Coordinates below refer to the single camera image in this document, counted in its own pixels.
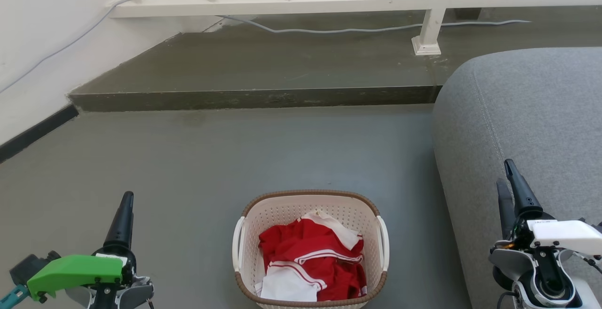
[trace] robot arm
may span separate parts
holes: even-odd
[[[557,221],[543,211],[533,191],[511,159],[505,181],[498,180],[499,217],[504,240],[490,251],[494,279],[515,297],[519,309],[600,309],[589,285],[572,279],[562,266],[574,252],[602,273],[594,260],[602,258],[600,226],[583,221]]]
[[[44,303],[65,289],[67,296],[87,309],[135,309],[151,299],[154,286],[149,277],[136,275],[136,257],[131,251],[134,225],[134,194],[127,191],[115,214],[103,247],[90,255],[61,257],[54,251],[47,258],[35,255],[19,262],[10,274],[17,286],[0,300],[0,309],[12,309],[30,296]]]

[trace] sofa seam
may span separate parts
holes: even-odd
[[[485,125],[487,126],[487,130],[490,133],[491,141],[493,142],[494,147],[496,149],[495,153],[497,154],[499,163],[503,167],[504,151],[502,150],[501,144],[499,143],[497,133],[495,132],[495,127],[493,127],[493,122],[491,122],[491,115],[489,114],[489,110],[487,109],[487,105],[485,104],[483,93],[481,92],[481,90],[479,88],[479,84],[477,83],[477,79],[475,77],[475,68],[472,69],[471,76],[472,76],[473,84],[474,84],[473,90],[475,91],[475,94],[477,95],[477,99],[479,100],[479,107],[481,109],[481,114],[485,121]]]

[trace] laundry basket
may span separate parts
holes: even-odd
[[[286,225],[320,210],[337,219],[364,238],[364,259],[368,294],[341,301],[293,302],[260,298],[255,285],[265,276],[264,261],[258,247],[259,235],[274,225]],[[372,300],[387,280],[389,236],[378,209],[362,195],[334,190],[293,190],[262,195],[252,200],[238,220],[232,239],[232,264],[238,287],[264,309],[336,308],[358,309]]]

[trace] red clothing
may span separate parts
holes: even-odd
[[[308,284],[316,285],[318,301],[363,296],[366,280],[359,262],[363,258],[364,241],[357,234],[352,234],[352,238],[357,243],[347,249],[331,228],[311,219],[272,226],[260,234],[265,270],[294,270]],[[349,236],[343,239],[348,243]]]

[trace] gray cable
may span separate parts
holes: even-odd
[[[267,30],[269,32],[273,32],[273,33],[281,33],[281,32],[308,32],[310,34],[339,34],[342,32],[350,32],[350,31],[356,31],[356,32],[382,32],[382,31],[397,31],[397,30],[406,30],[408,28],[415,28],[415,27],[420,27],[422,26],[422,24],[410,24],[409,26],[400,26],[400,27],[390,27],[390,28],[380,28],[377,30],[359,30],[356,28],[348,28],[346,30],[335,30],[335,31],[313,31],[313,30],[273,30],[271,28],[268,28],[266,26],[263,26],[262,24],[258,24],[257,22],[253,22],[253,21],[249,21],[249,20],[243,20],[242,18],[238,18],[238,17],[232,17],[229,15],[217,15],[217,17],[221,17],[221,18],[227,18],[229,20],[235,20],[235,21],[239,21],[239,22],[243,22],[245,24],[252,24],[253,26],[262,28],[263,30]],[[485,26],[501,26],[503,24],[528,24],[530,21],[525,21],[525,20],[508,20],[508,21],[502,21],[502,22],[484,22],[484,21],[468,21],[468,22],[453,22],[453,23],[449,23],[449,24],[442,24],[441,26],[465,26],[465,25],[485,25]]]
[[[0,90],[0,94],[4,93],[5,90],[7,90],[8,88],[11,88],[15,83],[19,82],[20,79],[24,78],[27,74],[31,73],[34,69],[37,68],[38,65],[41,65],[42,62],[44,62],[45,60],[48,60],[49,58],[55,56],[56,54],[62,52],[63,50],[71,47],[71,45],[73,45],[73,43],[76,43],[77,41],[79,41],[82,37],[88,35],[88,33],[90,31],[92,31],[94,28],[96,28],[96,26],[98,26],[99,24],[101,24],[101,22],[107,18],[107,16],[112,12],[113,9],[115,9],[116,6],[120,5],[123,2],[127,2],[129,0],[119,0],[118,2],[115,2],[111,8],[107,11],[107,13],[105,15],[103,15],[103,17],[101,17],[100,20],[98,20],[92,27],[88,28],[85,32],[83,32],[80,36],[78,36],[76,39],[74,39],[73,41],[67,43],[66,46],[62,47],[61,49],[45,56],[45,58],[41,59],[38,61],[38,63],[36,63],[35,65],[33,65],[31,68],[29,68],[28,71],[26,71],[23,75],[19,76],[16,80],[14,80],[13,82],[11,82],[10,84],[8,84],[8,86],[2,88],[2,90]]]
[[[583,261],[587,262],[587,264],[594,267],[599,273],[602,273],[602,268],[600,268],[596,265],[596,261],[592,260],[591,258],[587,258],[587,257],[577,253],[576,251],[572,252],[572,254],[578,258],[581,258]]]
[[[516,297],[518,295],[516,293],[514,293],[514,292],[505,292],[505,293],[502,293],[499,296],[499,299],[497,300],[497,307],[496,307],[496,309],[501,309],[501,301],[504,300],[504,296],[514,296],[514,297]]]
[[[2,90],[0,90],[0,94],[4,93],[4,91],[6,91],[8,88],[11,88],[15,83],[19,82],[19,80],[21,80],[22,78],[24,78],[27,74],[31,73],[34,69],[36,69],[38,67],[38,65],[41,65],[41,63],[43,63],[45,60],[48,60],[49,58],[55,56],[56,54],[62,52],[63,50],[71,47],[71,45],[73,45],[73,43],[76,43],[77,41],[79,41],[80,39],[82,39],[82,37],[88,35],[88,33],[90,31],[92,31],[94,28],[96,28],[99,24],[101,24],[102,21],[104,21],[105,18],[107,18],[107,16],[109,14],[111,14],[111,12],[115,9],[116,6],[120,5],[123,2],[127,2],[129,0],[119,0],[118,2],[115,2],[111,8],[107,11],[107,13],[105,13],[105,15],[103,15],[103,17],[101,17],[92,27],[88,28],[86,31],[84,31],[80,36],[76,37],[76,39],[74,39],[73,41],[67,43],[66,46],[62,47],[61,49],[52,52],[51,54],[45,56],[43,59],[39,60],[35,65],[33,65],[31,68],[28,69],[28,71],[26,71],[25,73],[23,73],[21,76],[19,76],[16,80],[13,80],[12,82],[10,82],[8,84],[8,86],[2,88]],[[414,27],[420,27],[422,26],[422,24],[411,24],[409,26],[400,26],[400,27],[391,27],[391,28],[380,28],[377,30],[361,30],[361,29],[356,29],[356,28],[349,28],[346,30],[335,30],[335,31],[313,31],[313,30],[273,30],[271,28],[268,28],[266,26],[262,26],[261,24],[258,24],[257,22],[253,22],[253,21],[249,21],[249,20],[243,20],[242,18],[238,18],[238,17],[232,17],[232,16],[228,16],[228,15],[217,15],[217,17],[221,17],[221,18],[228,18],[229,20],[235,20],[235,21],[239,21],[239,22],[243,22],[245,24],[252,24],[253,26],[257,26],[259,28],[262,28],[263,30],[267,30],[269,32],[273,32],[276,34],[282,33],[282,32],[308,32],[310,34],[338,34],[341,32],[350,32],[350,31],[356,31],[356,32],[382,32],[382,31],[395,31],[395,30],[405,30],[408,28],[414,28]],[[517,23],[528,23],[530,21],[524,21],[524,20],[508,20],[508,21],[503,21],[503,22],[480,22],[480,21],[474,21],[474,22],[454,22],[451,24],[442,24],[441,26],[464,26],[467,24],[480,24],[480,25],[489,25],[489,26],[501,26],[503,24],[517,24]]]

